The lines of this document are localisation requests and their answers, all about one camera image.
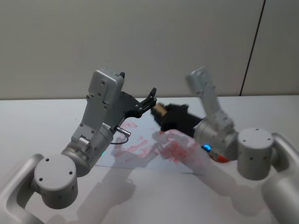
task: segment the table surface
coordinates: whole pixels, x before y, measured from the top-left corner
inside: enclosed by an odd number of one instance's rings
[[[286,135],[299,146],[299,96],[220,97],[237,130],[259,127]],[[159,98],[189,104],[204,116],[197,98]],[[0,101],[0,180],[35,153],[59,154],[81,121],[86,101]],[[206,175],[94,167],[78,178],[76,201],[53,210],[34,194],[26,209],[46,224],[275,224],[261,196],[265,181],[249,181],[236,162],[211,162]]]

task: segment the white cylindrical joint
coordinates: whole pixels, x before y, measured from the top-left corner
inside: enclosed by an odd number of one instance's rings
[[[249,180],[265,178],[271,167],[273,137],[260,128],[248,128],[238,136],[238,172]]]
[[[52,209],[71,205],[78,194],[76,166],[71,158],[55,155],[36,166],[34,179],[43,202]]]

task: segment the gray wall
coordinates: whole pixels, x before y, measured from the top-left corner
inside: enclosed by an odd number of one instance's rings
[[[242,94],[299,94],[298,0],[266,1]]]
[[[262,0],[1,0],[0,98],[81,98],[92,72],[126,72],[125,91],[187,96],[205,65],[238,95]]]

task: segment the blue led light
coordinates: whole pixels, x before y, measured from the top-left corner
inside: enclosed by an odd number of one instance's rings
[[[210,147],[208,144],[202,145],[201,148],[206,150],[207,152],[210,152],[212,150],[212,147]]]

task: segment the cable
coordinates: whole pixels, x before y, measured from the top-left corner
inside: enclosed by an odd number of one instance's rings
[[[248,63],[247,63],[247,67],[246,67],[246,71],[245,71],[245,75],[244,75],[244,79],[243,79],[243,82],[242,82],[241,91],[240,91],[239,96],[242,96],[242,91],[243,91],[243,87],[244,87],[244,84],[245,84],[246,76],[247,76],[247,73],[248,73],[248,69],[249,69],[251,57],[252,57],[252,54],[253,54],[254,46],[256,44],[257,33],[258,33],[259,28],[260,28],[260,24],[261,24],[261,20],[262,20],[263,10],[265,8],[265,4],[266,4],[266,0],[263,1],[262,11],[261,11],[261,14],[260,14],[260,18],[258,20],[258,24],[257,24],[257,28],[256,28],[256,34],[254,36],[254,40],[253,40],[253,44],[252,44],[252,48],[251,48],[251,52],[250,52],[250,56],[249,56],[249,60],[248,60]]]
[[[126,140],[125,141],[123,141],[123,142],[111,142],[110,144],[111,145],[122,145],[122,144],[125,144],[125,143],[127,143],[128,141],[129,141],[129,138],[126,136]]]

